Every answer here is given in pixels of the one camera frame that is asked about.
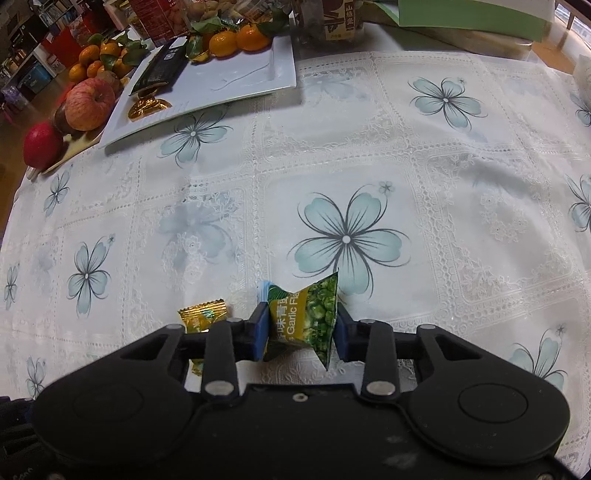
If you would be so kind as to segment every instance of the candy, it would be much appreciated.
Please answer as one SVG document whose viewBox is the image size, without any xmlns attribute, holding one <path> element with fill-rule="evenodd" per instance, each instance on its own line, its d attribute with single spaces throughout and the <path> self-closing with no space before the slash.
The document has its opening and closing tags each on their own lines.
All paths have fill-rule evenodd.
<svg viewBox="0 0 591 480">
<path fill-rule="evenodd" d="M 187 333 L 205 332 L 213 322 L 226 320 L 228 308 L 223 299 L 208 301 L 192 307 L 179 310 L 178 314 L 187 328 Z M 191 360 L 193 365 L 191 371 L 201 376 L 203 372 L 203 360 Z"/>
<path fill-rule="evenodd" d="M 296 293 L 269 281 L 259 287 L 259 300 L 269 302 L 271 339 L 287 345 L 311 346 L 327 369 L 336 321 L 337 275 L 335 272 Z"/>
</svg>

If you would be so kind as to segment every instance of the pomegranate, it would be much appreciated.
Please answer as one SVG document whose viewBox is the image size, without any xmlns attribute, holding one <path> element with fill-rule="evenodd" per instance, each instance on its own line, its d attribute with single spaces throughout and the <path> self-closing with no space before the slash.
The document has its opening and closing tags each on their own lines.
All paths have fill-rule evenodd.
<svg viewBox="0 0 591 480">
<path fill-rule="evenodd" d="M 31 127 L 22 146 L 22 158 L 27 165 L 40 170 L 51 167 L 60 157 L 64 138 L 51 124 L 43 122 Z"/>
<path fill-rule="evenodd" d="M 115 106 L 115 93 L 104 80 L 91 78 L 76 85 L 66 98 L 66 121 L 87 132 L 104 124 Z"/>
</svg>

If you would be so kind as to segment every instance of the white plate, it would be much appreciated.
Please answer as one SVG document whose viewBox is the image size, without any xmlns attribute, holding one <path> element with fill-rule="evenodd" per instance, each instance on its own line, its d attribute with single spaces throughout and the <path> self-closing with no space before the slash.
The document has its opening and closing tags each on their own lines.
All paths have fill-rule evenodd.
<svg viewBox="0 0 591 480">
<path fill-rule="evenodd" d="M 185 113 L 296 86 L 291 37 L 286 32 L 276 36 L 271 48 L 260 53 L 240 51 L 229 59 L 213 58 L 203 64 L 187 63 L 172 89 L 156 95 L 156 98 L 170 102 L 172 108 L 132 122 L 127 113 L 136 97 L 129 94 L 159 50 L 156 48 L 150 52 L 125 87 L 103 131 L 99 148 Z"/>
</svg>

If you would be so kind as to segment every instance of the black snack package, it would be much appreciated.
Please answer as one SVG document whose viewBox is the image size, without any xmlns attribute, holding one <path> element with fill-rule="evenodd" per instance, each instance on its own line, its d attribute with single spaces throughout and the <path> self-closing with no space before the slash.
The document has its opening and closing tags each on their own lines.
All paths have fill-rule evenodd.
<svg viewBox="0 0 591 480">
<path fill-rule="evenodd" d="M 142 76 L 135 82 L 131 95 L 174 84 L 187 64 L 187 43 L 172 47 L 176 38 L 168 40 L 152 59 Z"/>
</svg>

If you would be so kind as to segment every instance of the blue flower pattern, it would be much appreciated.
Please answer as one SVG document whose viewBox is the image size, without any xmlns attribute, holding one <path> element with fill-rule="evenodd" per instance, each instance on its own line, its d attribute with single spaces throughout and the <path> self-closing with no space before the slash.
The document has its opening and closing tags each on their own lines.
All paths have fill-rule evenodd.
<svg viewBox="0 0 591 480">
<path fill-rule="evenodd" d="M 469 116 L 483 118 L 482 106 L 478 100 L 465 96 L 464 82 L 443 79 L 437 86 L 427 79 L 419 78 L 408 83 L 413 90 L 421 93 L 411 100 L 423 115 L 435 115 L 443 111 L 450 127 L 471 130 Z"/>
<path fill-rule="evenodd" d="M 38 358 L 36 362 L 32 357 L 27 358 L 27 390 L 33 400 L 36 400 L 39 393 L 43 390 L 43 380 L 45 379 L 45 360 Z"/>
<path fill-rule="evenodd" d="M 571 205 L 569 209 L 570 217 L 576 225 L 577 231 L 584 232 L 591 226 L 591 176 L 583 175 L 577 185 L 568 175 L 564 176 L 570 191 L 578 202 Z"/>
<path fill-rule="evenodd" d="M 318 104 L 323 94 L 333 100 L 345 101 L 350 99 L 367 100 L 368 95 L 356 86 L 351 85 L 353 74 L 346 70 L 338 72 L 318 72 L 302 77 L 302 84 L 306 95 L 317 97 Z"/>
<path fill-rule="evenodd" d="M 558 339 L 555 340 L 551 338 L 549 334 L 550 330 L 546 330 L 540 340 L 538 354 L 535 359 L 526 347 L 520 343 L 516 343 L 515 345 L 517 345 L 517 348 L 513 352 L 513 355 L 511 355 L 511 358 L 509 358 L 509 362 L 534 374 L 536 377 L 543 378 L 559 390 L 562 390 L 566 372 L 564 370 L 552 369 L 560 354 L 560 348 L 562 347 L 561 335 L 563 331 L 564 330 L 557 330 L 557 332 L 559 332 Z"/>
<path fill-rule="evenodd" d="M 70 180 L 70 170 L 66 170 L 61 177 L 59 174 L 53 177 L 49 187 L 51 195 L 46 198 L 45 203 L 43 204 L 43 211 L 45 212 L 46 218 L 53 213 L 53 209 L 56 205 L 63 202 L 66 198 L 66 195 L 70 190 L 69 187 L 66 187 L 68 180 Z"/>
<path fill-rule="evenodd" d="M 17 299 L 17 277 L 18 264 L 8 268 L 6 274 L 6 286 L 4 287 L 4 302 L 6 302 L 6 309 L 10 308 Z"/>
<path fill-rule="evenodd" d="M 163 157 L 174 154 L 179 167 L 195 163 L 202 144 L 220 142 L 232 130 L 227 125 L 218 125 L 227 111 L 227 107 L 217 106 L 203 110 L 198 116 L 182 117 L 174 127 L 175 134 L 160 145 Z"/>
<path fill-rule="evenodd" d="M 570 99 L 573 103 L 579 107 L 579 109 L 575 112 L 575 115 L 581 120 L 581 123 L 586 127 L 591 127 L 591 111 L 585 105 L 584 101 L 582 101 L 578 96 L 574 93 L 570 94 Z"/>
<path fill-rule="evenodd" d="M 234 259 L 237 250 L 221 222 L 237 208 L 228 192 L 204 195 L 199 202 L 180 202 L 165 210 L 160 219 L 160 232 L 171 235 L 168 243 L 183 234 L 196 236 L 199 251 L 208 263 L 217 263 L 224 256 Z M 181 250 L 174 259 L 174 269 L 182 271 L 186 261 L 187 252 Z"/>
<path fill-rule="evenodd" d="M 68 279 L 68 299 L 77 298 L 76 311 L 79 316 L 90 313 L 93 296 L 97 299 L 105 299 L 107 296 L 105 291 L 111 276 L 99 268 L 107 258 L 114 241 L 114 235 L 109 235 L 108 238 L 102 237 L 97 241 L 90 255 L 88 246 L 82 243 L 74 256 L 74 265 L 78 273 L 74 273 Z"/>
<path fill-rule="evenodd" d="M 326 271 L 339 271 L 339 289 L 344 295 L 374 292 L 373 264 L 384 267 L 401 267 L 401 251 L 410 248 L 410 239 L 404 233 L 391 228 L 374 228 L 388 208 L 388 196 L 392 189 L 384 182 L 380 189 L 385 204 L 362 188 L 350 198 L 343 216 L 337 204 L 328 196 L 315 193 L 316 198 L 306 205 L 300 220 L 317 236 L 306 238 L 293 246 L 294 259 L 300 271 L 310 277 Z"/>
</svg>

